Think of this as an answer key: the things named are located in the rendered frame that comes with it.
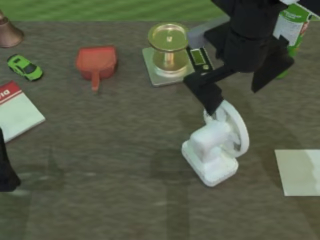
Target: white fan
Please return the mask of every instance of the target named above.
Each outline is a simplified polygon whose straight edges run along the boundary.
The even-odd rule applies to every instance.
[[[238,157],[250,145],[247,127],[238,111],[224,100],[213,116],[203,113],[206,125],[182,145],[182,155],[201,180],[214,187],[233,176]]]

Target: green can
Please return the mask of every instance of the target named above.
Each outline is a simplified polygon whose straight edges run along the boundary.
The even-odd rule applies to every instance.
[[[280,13],[273,35],[276,38],[283,36],[289,41],[288,52],[291,57],[296,56],[311,18],[312,13],[297,4],[291,4]],[[286,70],[277,78],[281,79],[287,74]]]

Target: toy car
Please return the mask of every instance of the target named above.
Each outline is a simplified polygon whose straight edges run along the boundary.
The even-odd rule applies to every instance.
[[[39,80],[44,75],[39,66],[34,65],[24,56],[21,56],[19,54],[10,56],[7,59],[7,64],[11,71],[29,81]]]

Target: dustpan handle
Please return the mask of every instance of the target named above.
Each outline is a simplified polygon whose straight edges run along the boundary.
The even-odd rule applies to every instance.
[[[92,91],[97,92],[100,85],[100,73],[99,71],[93,71],[91,77],[91,88]]]

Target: red dustpan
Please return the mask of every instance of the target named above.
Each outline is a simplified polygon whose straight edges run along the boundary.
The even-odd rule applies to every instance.
[[[116,70],[116,48],[109,46],[82,47],[76,57],[76,68],[82,77],[91,81],[93,91],[98,91],[100,80],[110,78]]]

